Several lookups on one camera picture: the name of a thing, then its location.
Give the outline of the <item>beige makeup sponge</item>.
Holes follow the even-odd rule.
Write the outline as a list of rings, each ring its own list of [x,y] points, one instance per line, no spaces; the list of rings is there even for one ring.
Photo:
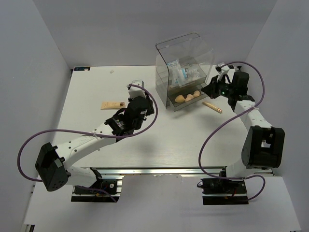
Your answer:
[[[200,91],[196,90],[194,93],[193,93],[193,97],[196,98],[196,97],[199,97],[200,96]]]
[[[182,103],[185,101],[185,98],[183,95],[178,95],[176,98],[175,98],[175,102],[176,103]]]
[[[185,102],[188,102],[190,100],[192,100],[194,98],[194,96],[192,94],[188,94],[185,98]]]

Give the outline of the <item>beige makeup tube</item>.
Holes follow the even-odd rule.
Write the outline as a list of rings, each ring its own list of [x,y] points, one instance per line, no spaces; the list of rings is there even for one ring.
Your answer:
[[[118,101],[104,101],[101,104],[101,110],[112,110],[112,109],[122,109],[126,107],[125,102],[118,102]]]

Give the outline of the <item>white blue sachet packet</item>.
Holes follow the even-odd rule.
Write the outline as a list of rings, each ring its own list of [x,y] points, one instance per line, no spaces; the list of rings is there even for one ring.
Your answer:
[[[184,79],[184,76],[182,74],[182,67],[180,66],[180,63],[178,60],[172,61],[168,63],[168,68],[172,73],[172,81],[171,86],[172,87],[182,87],[186,84],[186,81]]]

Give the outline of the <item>clear acrylic organizer box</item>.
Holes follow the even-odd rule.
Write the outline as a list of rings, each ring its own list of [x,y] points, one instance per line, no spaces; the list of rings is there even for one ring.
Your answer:
[[[201,91],[214,63],[214,51],[196,32],[155,45],[155,89],[164,105],[181,110],[206,97]]]

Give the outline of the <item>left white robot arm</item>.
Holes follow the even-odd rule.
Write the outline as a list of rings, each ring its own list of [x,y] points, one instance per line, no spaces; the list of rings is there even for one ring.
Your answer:
[[[35,168],[47,191],[56,191],[65,184],[81,185],[90,192],[101,190],[102,177],[95,168],[78,168],[74,163],[96,150],[115,144],[123,136],[139,130],[147,116],[153,114],[153,101],[150,97],[135,97],[126,108],[118,110],[111,118],[90,135],[82,135],[60,144],[44,144],[37,157]]]

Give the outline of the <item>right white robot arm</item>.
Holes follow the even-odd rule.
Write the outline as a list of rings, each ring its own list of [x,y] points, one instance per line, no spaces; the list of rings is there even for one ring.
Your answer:
[[[246,178],[257,170],[278,168],[282,160],[285,132],[264,119],[257,108],[258,104],[247,93],[248,82],[248,73],[236,71],[232,79],[226,73],[213,77],[202,89],[212,99],[226,97],[228,105],[248,132],[241,157],[226,166],[223,177],[218,180],[218,188],[225,193],[235,188],[235,180]]]

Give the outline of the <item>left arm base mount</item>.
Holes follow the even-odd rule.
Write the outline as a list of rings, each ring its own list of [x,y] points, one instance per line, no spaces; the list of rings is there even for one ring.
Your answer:
[[[95,168],[90,168],[96,181],[89,187],[75,186],[71,202],[82,203],[116,203],[120,197],[120,180],[117,178],[103,177]]]

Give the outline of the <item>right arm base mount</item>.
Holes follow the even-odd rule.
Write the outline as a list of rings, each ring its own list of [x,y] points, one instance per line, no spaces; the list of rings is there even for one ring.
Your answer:
[[[244,181],[204,178],[197,183],[202,190],[204,205],[246,205],[249,204]]]

